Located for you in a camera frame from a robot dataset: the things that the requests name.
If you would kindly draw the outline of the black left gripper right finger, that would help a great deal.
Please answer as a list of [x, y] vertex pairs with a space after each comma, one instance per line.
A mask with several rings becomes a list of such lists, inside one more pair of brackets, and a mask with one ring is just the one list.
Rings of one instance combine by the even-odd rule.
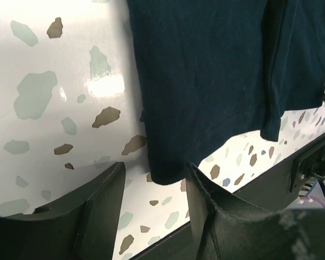
[[325, 259], [325, 209], [272, 212], [186, 166], [197, 259]]

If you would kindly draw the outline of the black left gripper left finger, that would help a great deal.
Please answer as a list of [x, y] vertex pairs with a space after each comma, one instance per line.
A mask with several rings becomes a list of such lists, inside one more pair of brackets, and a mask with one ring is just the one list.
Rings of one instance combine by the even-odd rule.
[[125, 179], [116, 162], [32, 214], [0, 217], [0, 259], [112, 259]]

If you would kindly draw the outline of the navy maroon tank top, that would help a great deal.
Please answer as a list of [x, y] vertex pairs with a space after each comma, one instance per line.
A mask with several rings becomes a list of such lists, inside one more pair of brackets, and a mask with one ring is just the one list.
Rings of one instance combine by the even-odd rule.
[[128, 1], [154, 183], [325, 91], [325, 1]]

